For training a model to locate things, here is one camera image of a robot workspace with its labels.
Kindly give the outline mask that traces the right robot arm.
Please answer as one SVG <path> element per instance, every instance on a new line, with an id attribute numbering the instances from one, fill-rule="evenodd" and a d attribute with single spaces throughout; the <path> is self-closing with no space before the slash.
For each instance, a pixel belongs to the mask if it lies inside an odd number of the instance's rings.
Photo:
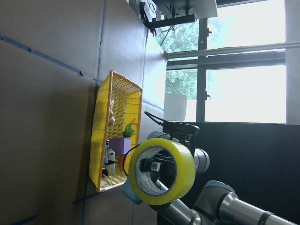
<path id="1" fill-rule="evenodd" d="M 173 225 L 289 224 L 240 200 L 234 189 L 216 180 L 205 184 L 193 207 L 184 204 L 181 198 L 210 165 L 208 154 L 195 147 L 195 135 L 155 131 L 130 149 L 124 195 L 136 204 L 148 204 Z"/>

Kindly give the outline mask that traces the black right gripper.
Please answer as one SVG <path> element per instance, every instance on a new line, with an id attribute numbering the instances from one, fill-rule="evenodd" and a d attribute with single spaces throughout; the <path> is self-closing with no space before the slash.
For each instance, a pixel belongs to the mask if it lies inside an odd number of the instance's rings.
<path id="1" fill-rule="evenodd" d="M 141 160 L 140 171 L 150 175 L 152 181 L 173 183 L 176 175 L 176 165 L 171 155 L 158 153 L 151 158 Z"/>

